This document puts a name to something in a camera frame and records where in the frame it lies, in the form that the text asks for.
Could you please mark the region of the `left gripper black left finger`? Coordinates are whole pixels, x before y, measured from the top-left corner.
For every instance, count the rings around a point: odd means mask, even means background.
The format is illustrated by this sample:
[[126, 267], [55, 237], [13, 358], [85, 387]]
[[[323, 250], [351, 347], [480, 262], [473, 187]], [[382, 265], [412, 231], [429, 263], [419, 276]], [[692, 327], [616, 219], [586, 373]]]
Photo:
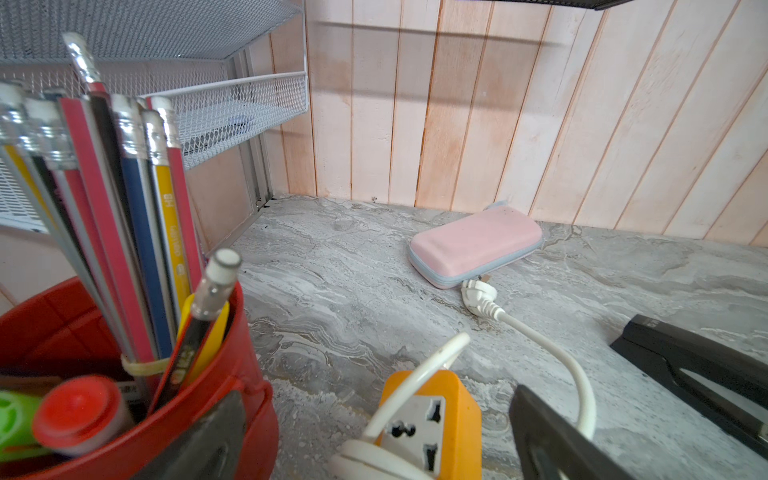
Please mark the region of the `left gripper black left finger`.
[[231, 391], [133, 479], [234, 479], [245, 431], [242, 395]]

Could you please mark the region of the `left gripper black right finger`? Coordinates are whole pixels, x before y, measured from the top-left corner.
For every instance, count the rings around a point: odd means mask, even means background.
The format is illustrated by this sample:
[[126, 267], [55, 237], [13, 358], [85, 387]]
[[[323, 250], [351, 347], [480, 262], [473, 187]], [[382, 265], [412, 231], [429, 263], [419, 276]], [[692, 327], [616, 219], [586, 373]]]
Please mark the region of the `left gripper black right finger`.
[[509, 417], [525, 480], [632, 479], [527, 386], [516, 388]]

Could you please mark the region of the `yellow power strip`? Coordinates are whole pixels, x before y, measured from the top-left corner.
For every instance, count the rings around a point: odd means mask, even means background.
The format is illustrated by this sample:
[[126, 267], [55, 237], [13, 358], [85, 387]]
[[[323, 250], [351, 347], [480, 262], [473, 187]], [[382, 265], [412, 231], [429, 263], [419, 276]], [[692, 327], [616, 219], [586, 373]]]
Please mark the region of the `yellow power strip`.
[[376, 444], [433, 479], [482, 477], [482, 412], [450, 370], [436, 372], [406, 400]]

